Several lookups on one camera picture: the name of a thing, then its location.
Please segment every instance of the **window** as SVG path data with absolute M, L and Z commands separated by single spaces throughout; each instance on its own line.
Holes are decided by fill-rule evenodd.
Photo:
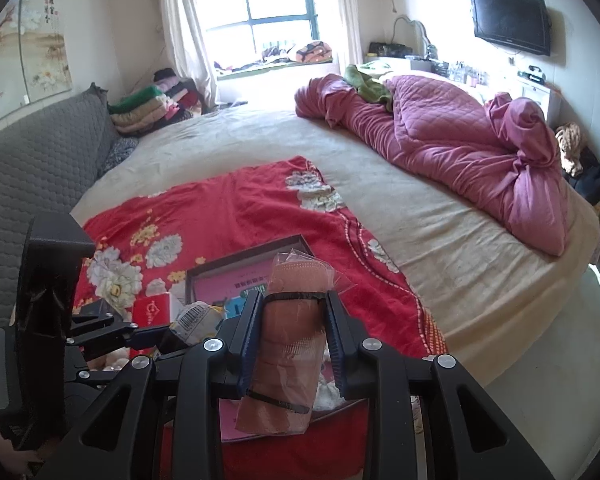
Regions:
M 223 68 L 260 59 L 270 46 L 318 40 L 314 0 L 196 0 L 209 56 Z

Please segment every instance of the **television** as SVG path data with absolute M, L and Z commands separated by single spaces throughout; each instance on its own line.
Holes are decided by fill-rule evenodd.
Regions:
M 540 56 L 551 55 L 544 0 L 471 0 L 477 38 Z

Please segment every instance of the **plastic bag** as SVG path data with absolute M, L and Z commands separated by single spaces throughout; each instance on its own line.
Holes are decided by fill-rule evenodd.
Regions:
M 196 301 L 180 313 L 169 329 L 188 346 L 215 337 L 226 318 L 224 308 Z
M 275 257 L 267 291 L 326 292 L 336 282 L 340 290 L 352 286 L 329 264 L 293 251 Z M 236 430 L 254 434 L 306 431 L 326 344 L 322 319 L 316 300 L 266 304 L 251 386 L 240 401 Z

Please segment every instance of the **barcode label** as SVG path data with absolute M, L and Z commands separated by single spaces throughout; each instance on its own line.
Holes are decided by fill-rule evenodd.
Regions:
M 204 306 L 195 304 L 180 317 L 178 325 L 189 335 L 198 326 L 205 313 L 206 308 Z

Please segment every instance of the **white cabinet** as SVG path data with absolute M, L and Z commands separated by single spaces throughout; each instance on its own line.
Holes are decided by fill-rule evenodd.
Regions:
M 538 103 L 542 108 L 546 123 L 550 128 L 557 128 L 558 116 L 560 115 L 561 97 L 558 92 L 549 87 L 534 83 L 519 76 L 511 76 L 505 79 L 506 91 L 513 99 L 526 97 Z

